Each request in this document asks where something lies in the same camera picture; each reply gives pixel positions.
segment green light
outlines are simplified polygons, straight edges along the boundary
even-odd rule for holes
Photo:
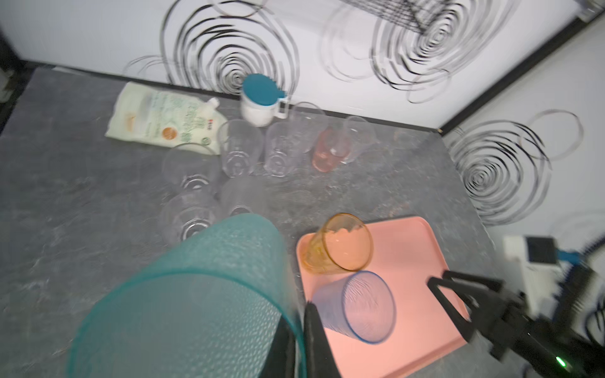
[[[559,363],[561,366],[563,366],[563,367],[566,367],[566,366],[567,366],[567,364],[565,363],[565,361],[564,361],[564,360],[563,360],[561,357],[559,357],[559,356],[557,356],[557,362],[558,362],[558,363]]]

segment mug with blue lid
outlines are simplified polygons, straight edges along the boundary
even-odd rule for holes
[[[271,78],[262,74],[246,76],[241,92],[241,115],[257,127],[267,126],[273,117],[285,119],[288,115],[286,93]]]

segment gray marble countertop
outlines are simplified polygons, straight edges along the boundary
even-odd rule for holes
[[[157,226],[174,196],[160,173],[166,149],[104,136],[124,84],[39,68],[0,135],[2,377],[63,377],[92,306],[167,251]],[[236,100],[221,99],[219,111],[239,118]],[[329,174],[313,169],[309,156],[284,178],[257,167],[289,253],[338,212],[364,221],[420,215],[451,270],[498,276],[491,241],[440,136],[375,127],[380,144]],[[501,364],[488,351],[477,337],[413,377],[517,370],[516,358]]]

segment wall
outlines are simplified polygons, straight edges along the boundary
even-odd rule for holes
[[[413,0],[419,22],[396,26],[340,0],[249,1],[7,0],[0,28],[27,60],[233,94],[261,72],[294,102],[437,128],[577,12]]]
[[[513,287],[503,235],[582,249],[605,233],[603,62],[605,18],[445,137]],[[605,276],[605,254],[596,265]]]

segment blue lid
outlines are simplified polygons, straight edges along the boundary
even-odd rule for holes
[[[262,74],[250,74],[244,79],[244,94],[253,102],[269,106],[285,97],[284,91],[277,88],[277,84],[271,78]]]

